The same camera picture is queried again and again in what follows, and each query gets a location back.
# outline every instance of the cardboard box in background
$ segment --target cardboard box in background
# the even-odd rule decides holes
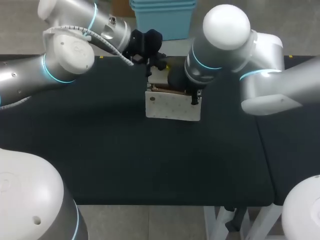
[[[116,17],[136,17],[130,7],[129,0],[112,0],[111,6],[112,14]]]

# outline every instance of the black fabric surface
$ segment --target black fabric surface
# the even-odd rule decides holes
[[[144,74],[96,58],[68,87],[0,111],[0,148],[48,160],[78,204],[270,205],[274,190],[239,80],[209,86],[201,122],[184,122],[146,118]]]
[[[285,66],[291,68],[310,58],[285,57]],[[260,116],[257,122],[274,185],[274,203],[282,206],[295,185],[320,174],[320,105]]]

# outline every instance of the robotic arm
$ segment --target robotic arm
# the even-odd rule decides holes
[[[88,42],[119,56],[129,66],[146,64],[147,75],[150,58],[153,65],[158,63],[159,32],[131,32],[125,21],[99,10],[93,1],[40,0],[38,15],[50,26],[43,33],[46,53],[0,63],[0,110],[38,92],[62,88],[90,70],[95,55]]]
[[[270,115],[320,102],[320,58],[285,70],[283,45],[274,35],[251,30],[246,14],[219,5],[204,18],[203,28],[185,61],[187,85],[203,89],[223,77],[239,77],[242,109]]]

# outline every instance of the concrete floor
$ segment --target concrete floor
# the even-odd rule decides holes
[[[190,36],[194,37],[206,12],[219,4],[243,9],[252,29],[279,36],[286,55],[320,53],[319,0],[198,0]],[[37,0],[0,0],[0,54],[40,54],[44,51]],[[135,19],[128,19],[135,25]],[[189,51],[191,40],[165,43],[169,55]],[[97,55],[106,53],[95,48]],[[80,206],[91,240],[203,240],[202,207],[184,206]],[[237,240],[237,234],[230,234]]]

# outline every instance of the blue plastic bin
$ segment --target blue plastic bin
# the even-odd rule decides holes
[[[186,0],[134,0],[136,3],[175,3],[175,2],[185,2]]]
[[[153,3],[140,3],[136,2],[135,0],[130,1],[130,5],[133,8],[167,8],[167,7],[189,7],[195,6],[197,3],[196,0],[189,0],[189,1],[178,1],[178,2],[153,2]]]
[[[135,8],[137,29],[146,33],[155,29],[163,40],[187,39],[195,5],[186,7]]]

